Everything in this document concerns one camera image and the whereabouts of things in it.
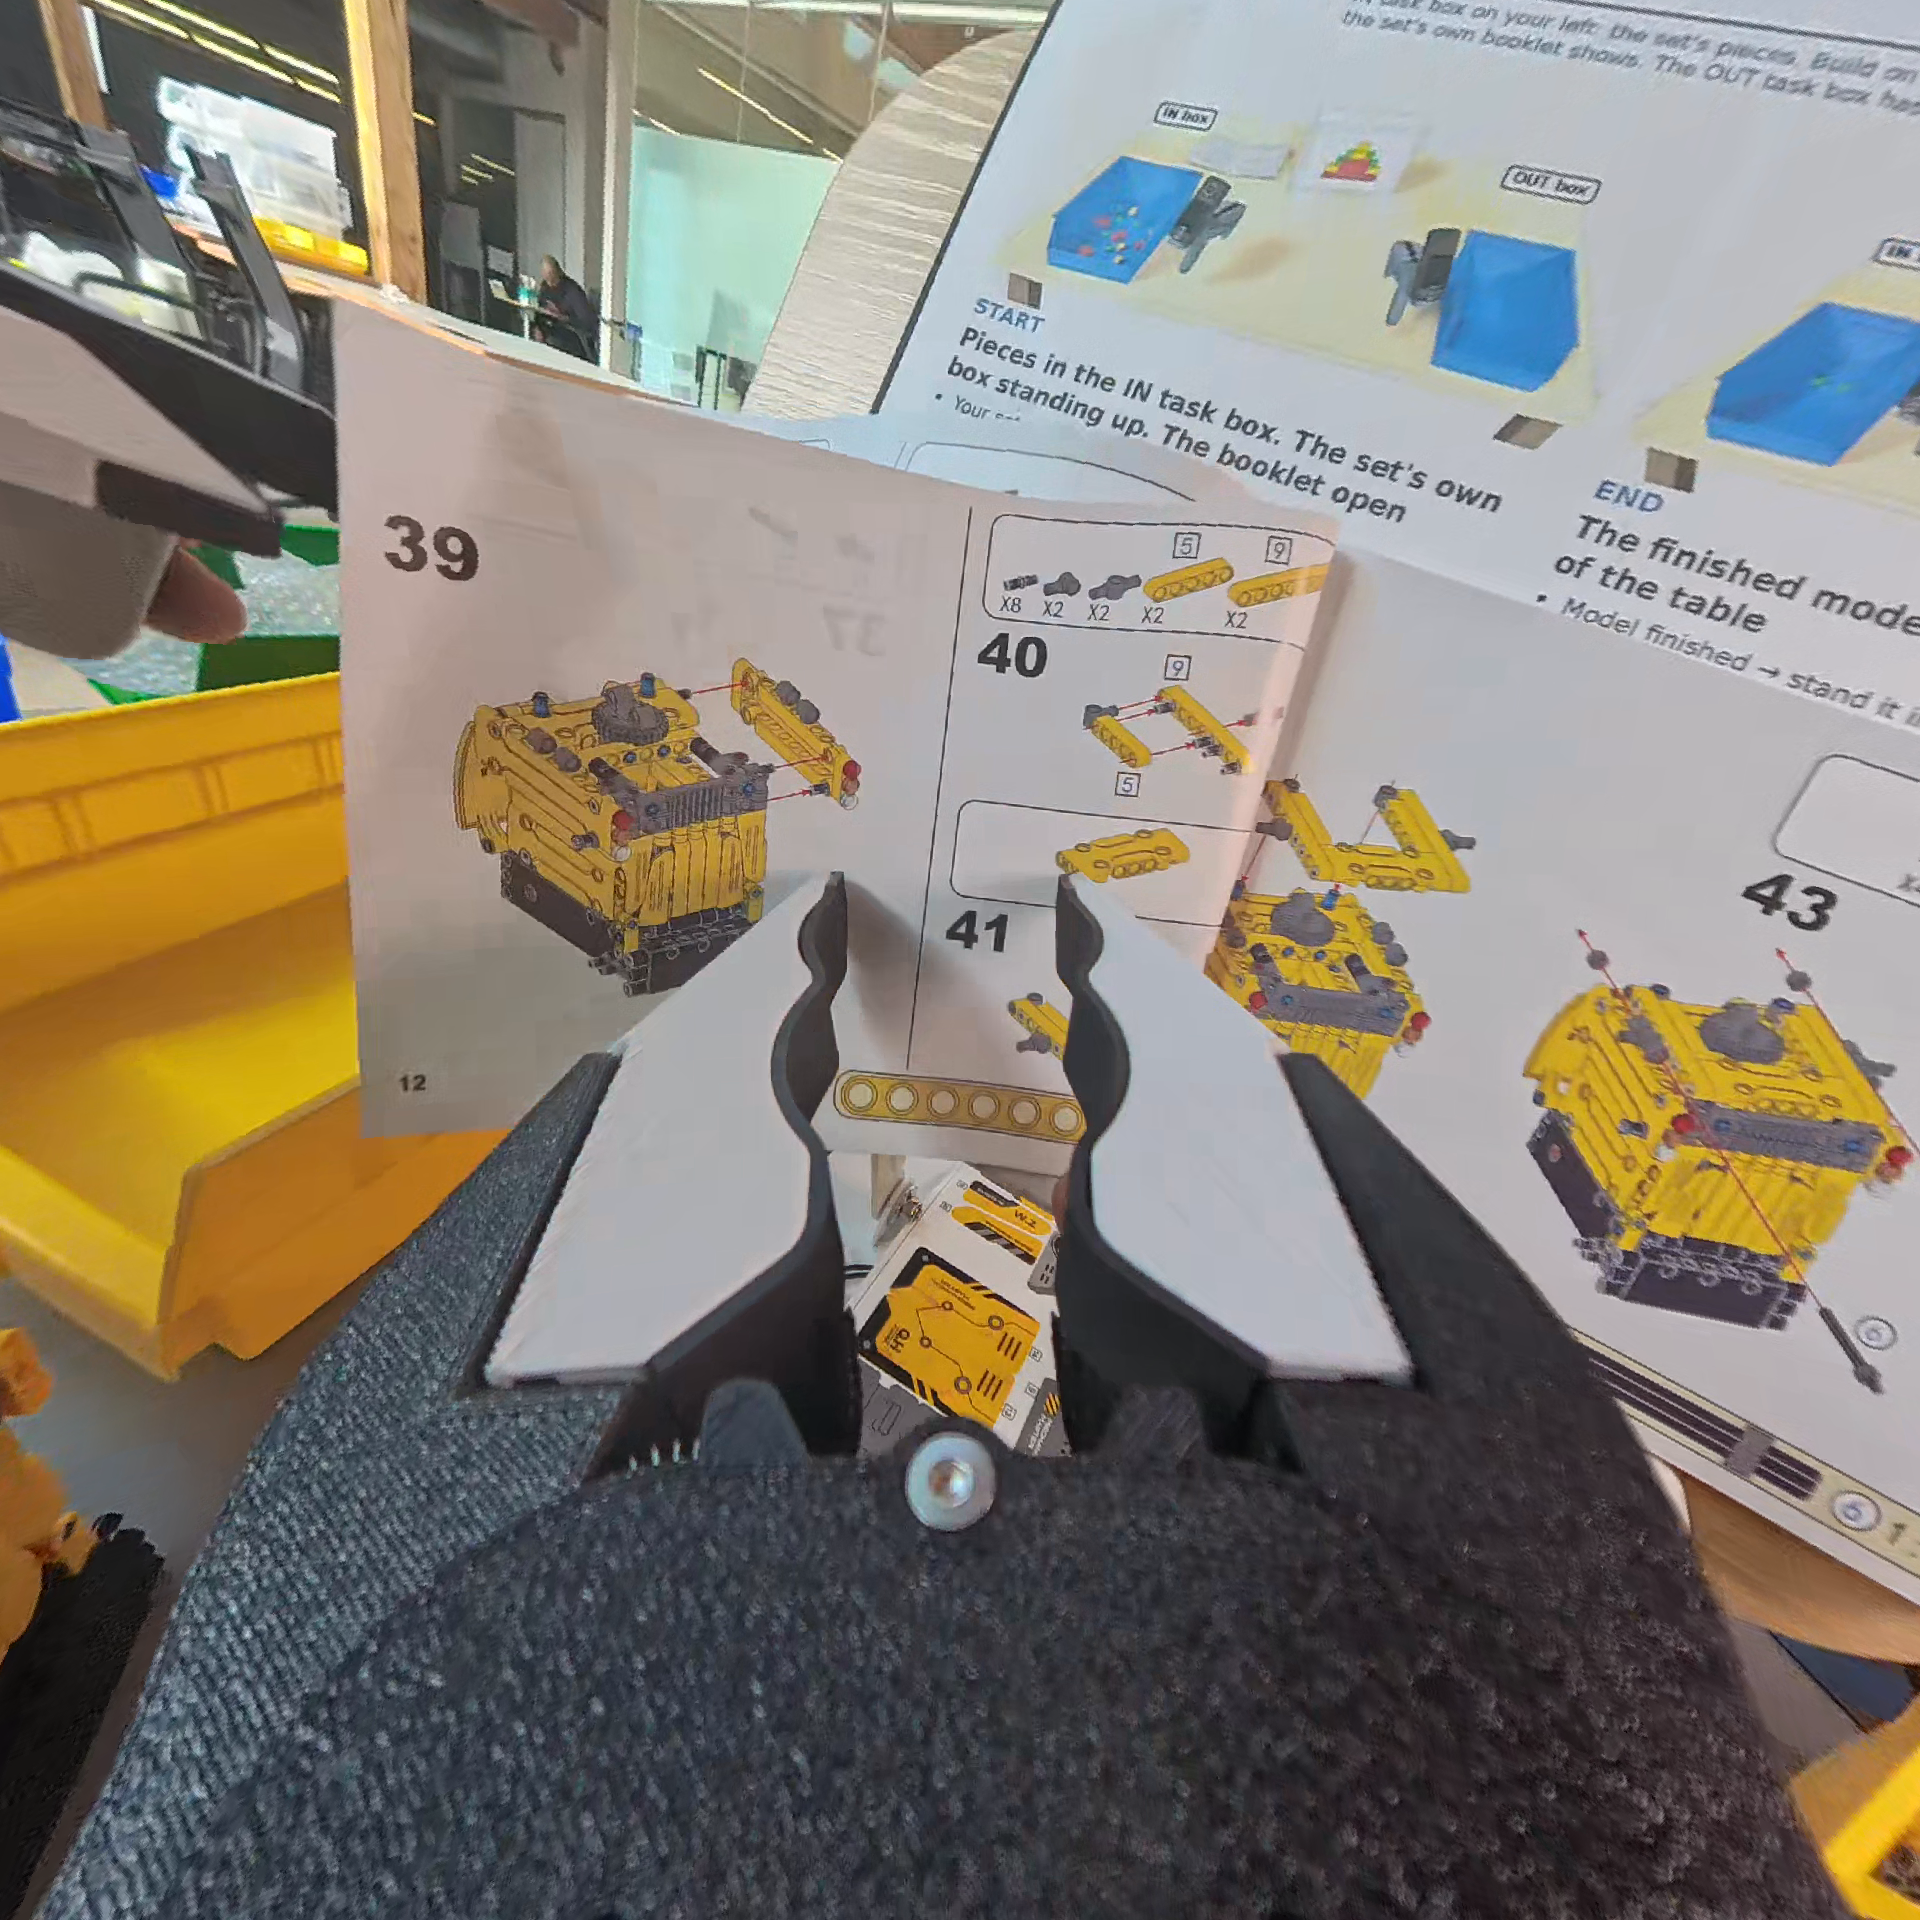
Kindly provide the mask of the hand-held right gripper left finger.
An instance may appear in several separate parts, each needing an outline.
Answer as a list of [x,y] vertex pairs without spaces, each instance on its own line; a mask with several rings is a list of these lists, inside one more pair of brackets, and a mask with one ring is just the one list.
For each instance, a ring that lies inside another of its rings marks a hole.
[[828,1147],[849,884],[816,872],[631,1028],[481,1352],[489,1413],[608,1389],[594,1456],[694,1454],[711,1395],[775,1395],[814,1456],[862,1435]]

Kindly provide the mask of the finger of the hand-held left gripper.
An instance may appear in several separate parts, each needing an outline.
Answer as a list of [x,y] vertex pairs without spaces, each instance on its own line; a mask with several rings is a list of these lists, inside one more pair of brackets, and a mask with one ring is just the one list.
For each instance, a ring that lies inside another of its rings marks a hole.
[[339,430],[324,403],[24,270],[8,264],[3,287],[4,308],[52,325],[233,476],[339,514]]
[[176,422],[52,325],[3,314],[3,479],[113,520],[282,554],[282,520]]

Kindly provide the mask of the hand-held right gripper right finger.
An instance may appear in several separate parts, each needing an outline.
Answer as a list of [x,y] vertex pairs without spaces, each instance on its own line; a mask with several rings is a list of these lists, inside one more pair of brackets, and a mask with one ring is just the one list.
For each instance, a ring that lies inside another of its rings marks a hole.
[[1243,1454],[1283,1383],[1414,1386],[1414,1360],[1262,1026],[1114,886],[1063,877],[1063,1069],[1083,1116],[1059,1213],[1063,1428],[1176,1389]]

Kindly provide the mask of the instruction booklet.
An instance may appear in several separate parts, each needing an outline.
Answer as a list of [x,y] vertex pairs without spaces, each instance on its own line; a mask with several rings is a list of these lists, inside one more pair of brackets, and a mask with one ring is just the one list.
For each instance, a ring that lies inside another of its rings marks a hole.
[[502,1130],[847,875],[828,1139],[1055,1173],[1068,883],[1366,1099],[1657,1456],[1915,1597],[1915,739],[1231,485],[344,315],[366,1125]]

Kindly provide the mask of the yellow lego vehicle model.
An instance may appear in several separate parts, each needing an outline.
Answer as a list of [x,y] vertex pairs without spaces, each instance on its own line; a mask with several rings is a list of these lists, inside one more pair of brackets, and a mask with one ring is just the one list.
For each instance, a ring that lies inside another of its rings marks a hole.
[[26,1911],[94,1738],[153,1608],[163,1560],[121,1516],[88,1519],[17,1426],[52,1378],[3,1330],[3,1916]]

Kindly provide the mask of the person's left hand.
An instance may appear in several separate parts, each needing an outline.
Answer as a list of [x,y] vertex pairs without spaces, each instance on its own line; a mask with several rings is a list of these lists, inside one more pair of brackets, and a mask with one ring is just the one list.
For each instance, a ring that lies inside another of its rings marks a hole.
[[176,544],[143,624],[171,640],[233,643],[250,629],[250,610],[227,578],[204,564],[193,544]]

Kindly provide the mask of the black utility cart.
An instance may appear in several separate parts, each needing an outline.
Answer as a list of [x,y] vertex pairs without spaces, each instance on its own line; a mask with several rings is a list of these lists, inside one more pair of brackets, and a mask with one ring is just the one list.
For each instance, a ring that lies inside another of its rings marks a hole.
[[3,103],[3,301],[8,314],[106,348],[199,351],[332,407],[330,314],[296,295],[233,165],[146,170],[114,130]]

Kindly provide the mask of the green storage bin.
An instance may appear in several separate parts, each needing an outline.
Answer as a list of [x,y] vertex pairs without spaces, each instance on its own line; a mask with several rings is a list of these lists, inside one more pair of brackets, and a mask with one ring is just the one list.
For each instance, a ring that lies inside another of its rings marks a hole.
[[238,640],[190,643],[143,630],[118,656],[78,662],[110,704],[138,704],[198,691],[241,688],[332,674],[342,664],[342,533],[330,519],[294,520],[280,556],[264,560],[201,544],[198,558],[247,608]]

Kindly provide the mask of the sticker sheet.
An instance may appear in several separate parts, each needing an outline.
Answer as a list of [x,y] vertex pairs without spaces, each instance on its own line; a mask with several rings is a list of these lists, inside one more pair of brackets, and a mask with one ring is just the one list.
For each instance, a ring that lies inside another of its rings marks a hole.
[[849,1286],[859,1454],[953,1420],[1024,1456],[1065,1456],[1055,1215],[969,1164],[911,1162],[883,1222],[876,1264]]

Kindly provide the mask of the yellow storage bin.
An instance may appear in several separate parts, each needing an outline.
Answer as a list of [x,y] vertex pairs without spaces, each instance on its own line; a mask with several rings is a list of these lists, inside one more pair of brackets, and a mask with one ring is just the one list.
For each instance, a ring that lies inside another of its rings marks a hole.
[[1856,1916],[1918,1916],[1918,1700],[1803,1766],[1790,1791]]
[[4,1271],[252,1360],[502,1131],[364,1133],[334,674],[3,727]]

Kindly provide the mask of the printed task sheet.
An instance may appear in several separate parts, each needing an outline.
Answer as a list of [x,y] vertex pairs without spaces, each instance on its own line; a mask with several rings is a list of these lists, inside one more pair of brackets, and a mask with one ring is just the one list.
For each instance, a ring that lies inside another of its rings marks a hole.
[[1915,2],[1065,2],[881,408],[1915,732],[1915,267]]

